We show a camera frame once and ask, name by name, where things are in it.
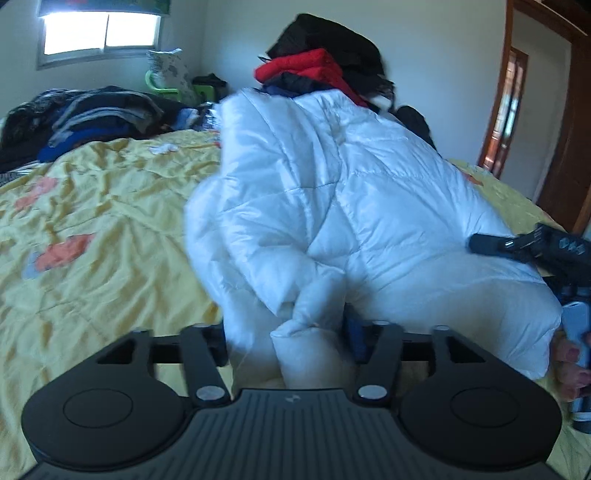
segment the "light blue handle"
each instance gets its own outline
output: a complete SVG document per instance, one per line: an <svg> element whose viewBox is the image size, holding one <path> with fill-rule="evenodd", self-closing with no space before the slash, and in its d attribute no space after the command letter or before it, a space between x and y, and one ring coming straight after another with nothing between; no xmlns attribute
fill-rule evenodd
<svg viewBox="0 0 591 480"><path fill-rule="evenodd" d="M577 365L583 368L589 368L591 361L591 349L584 342L585 334L591 332L589 314L589 305L582 301L574 301L562 309L564 331L567 338L580 348L581 355ZM576 399L571 405L571 412L573 412L573 420L575 421L591 420L591 405L586 398Z"/></svg>

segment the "yellow bedspread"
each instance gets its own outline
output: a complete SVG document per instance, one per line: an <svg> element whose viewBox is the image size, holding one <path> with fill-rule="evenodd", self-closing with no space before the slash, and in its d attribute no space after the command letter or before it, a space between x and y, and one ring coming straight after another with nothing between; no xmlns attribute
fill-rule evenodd
<svg viewBox="0 0 591 480"><path fill-rule="evenodd" d="M170 142L176 153L148 147ZM0 189L0 478L34 460L21 433L30 395L135 328L172 335L219 317L184 254L183 206L217 170L213 135L92 143ZM43 175L57 186L17 212ZM24 280L30 253L95 233L72 263ZM180 370L161 378L181 390Z"/></svg>

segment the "window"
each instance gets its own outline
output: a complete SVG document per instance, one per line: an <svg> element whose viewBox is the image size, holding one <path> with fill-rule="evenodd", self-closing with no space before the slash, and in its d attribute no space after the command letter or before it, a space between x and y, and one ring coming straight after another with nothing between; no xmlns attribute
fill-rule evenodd
<svg viewBox="0 0 591 480"><path fill-rule="evenodd" d="M65 12L43 17L40 66L85 57L143 54L158 44L160 17L148 14Z"/></svg>

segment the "fingers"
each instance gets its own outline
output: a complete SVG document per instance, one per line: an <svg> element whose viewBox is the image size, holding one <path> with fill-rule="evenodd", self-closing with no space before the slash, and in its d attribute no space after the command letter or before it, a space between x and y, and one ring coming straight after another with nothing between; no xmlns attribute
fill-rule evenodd
<svg viewBox="0 0 591 480"><path fill-rule="evenodd" d="M583 388L591 384L591 371L575 364L560 364L556 374L558 381L567 387Z"/></svg>
<svg viewBox="0 0 591 480"><path fill-rule="evenodd" d="M587 334L591 342L591 333ZM563 338L556 343L554 349L554 359L558 362L568 362L575 364L579 361L580 349L576 343Z"/></svg>
<svg viewBox="0 0 591 480"><path fill-rule="evenodd" d="M575 387L569 387L568 385L561 385L558 388L558 393L560 394L560 398L562 398L564 401L572 402L579 397L580 390Z"/></svg>

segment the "pile of clothes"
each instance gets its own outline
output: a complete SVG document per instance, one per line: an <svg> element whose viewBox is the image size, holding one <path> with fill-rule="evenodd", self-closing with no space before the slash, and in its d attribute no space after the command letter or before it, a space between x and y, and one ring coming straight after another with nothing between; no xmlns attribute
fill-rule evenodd
<svg viewBox="0 0 591 480"><path fill-rule="evenodd" d="M295 98L338 89L356 105L375 112L387 110L435 148L419 112L410 106L394 108L394 84L385 77L380 52L358 33L324 18L300 14L267 55L266 63L255 70L262 92Z"/></svg>
<svg viewBox="0 0 591 480"><path fill-rule="evenodd" d="M0 174L55 161L92 141L145 139L191 128L187 119L199 117L183 103L116 86L47 90L7 115L0 134Z"/></svg>

